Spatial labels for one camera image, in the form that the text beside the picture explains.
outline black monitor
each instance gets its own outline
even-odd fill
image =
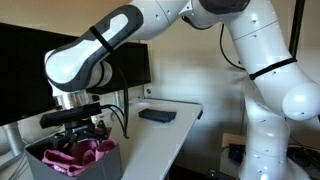
[[[74,41],[77,37],[0,23],[0,126],[16,122],[55,107],[52,90],[44,71],[46,52]],[[126,43],[105,60],[123,69],[129,87],[151,81],[147,45]],[[110,85],[90,89],[108,93],[121,89],[117,75]]]

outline white wall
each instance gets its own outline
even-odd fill
[[[42,30],[81,35],[111,9],[128,1],[116,0],[16,0],[0,1],[0,21]],[[289,42],[295,0],[272,0],[284,37]],[[320,83],[319,0],[307,0],[299,44],[301,67]],[[240,80],[246,74],[232,68],[221,56],[218,38],[221,25],[197,31],[181,20],[148,41],[152,69],[153,98],[197,102],[204,114],[192,128],[179,165],[205,173],[218,168],[222,133],[241,133],[243,97]],[[224,47],[230,59],[237,55],[225,32]],[[290,122],[294,137],[308,145],[320,146],[320,125],[316,119]]]

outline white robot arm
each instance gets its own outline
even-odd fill
[[[53,96],[108,83],[112,69],[101,62],[105,56],[124,42],[154,38],[180,17],[199,30],[218,22],[228,27],[241,64],[250,74],[251,80],[243,83],[249,124],[256,128],[257,122],[275,120],[252,132],[248,125],[246,160],[239,176],[286,179],[286,174],[279,172],[281,167],[287,170],[289,130],[283,120],[287,117],[302,121],[318,116],[320,87],[288,52],[270,0],[133,0],[73,43],[47,53],[46,73]],[[276,135],[278,121],[284,127],[278,130],[285,129],[285,135]],[[265,131],[270,127],[275,131]],[[281,148],[268,149],[278,145]]]

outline cloth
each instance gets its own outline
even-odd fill
[[[96,139],[73,143],[71,156],[57,150],[46,150],[42,162],[67,176],[77,176],[116,147],[113,139],[99,143]]]

